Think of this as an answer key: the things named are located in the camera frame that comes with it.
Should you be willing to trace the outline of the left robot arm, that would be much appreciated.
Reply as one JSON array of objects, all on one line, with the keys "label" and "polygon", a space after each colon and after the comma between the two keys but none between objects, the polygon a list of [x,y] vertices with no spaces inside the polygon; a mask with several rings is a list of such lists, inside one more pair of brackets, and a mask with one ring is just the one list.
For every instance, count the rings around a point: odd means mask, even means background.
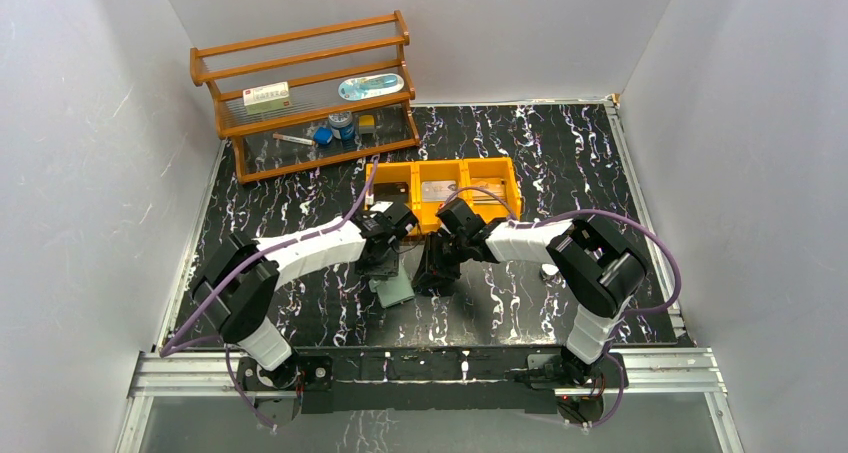
[{"label": "left robot arm", "polygon": [[401,202],[378,202],[349,219],[333,221],[280,237],[251,239],[230,235],[190,285],[201,305],[233,271],[237,273],[204,311],[222,340],[236,344],[260,366],[260,376],[275,389],[294,384],[297,354],[267,316],[283,284],[336,264],[351,263],[356,274],[387,281],[400,273],[401,241],[417,229],[418,219]]}]

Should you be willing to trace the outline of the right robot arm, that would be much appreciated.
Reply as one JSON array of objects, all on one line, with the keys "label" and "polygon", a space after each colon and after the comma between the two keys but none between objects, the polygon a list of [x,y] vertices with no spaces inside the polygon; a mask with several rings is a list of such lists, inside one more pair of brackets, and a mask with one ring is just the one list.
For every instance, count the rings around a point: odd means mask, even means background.
[{"label": "right robot arm", "polygon": [[564,345],[564,376],[577,387],[590,386],[601,376],[607,341],[650,266],[614,226],[615,216],[592,210],[549,222],[486,221],[464,200],[453,199],[437,217],[441,226],[425,237],[414,287],[429,290],[452,283],[470,260],[553,265],[578,303]]}]

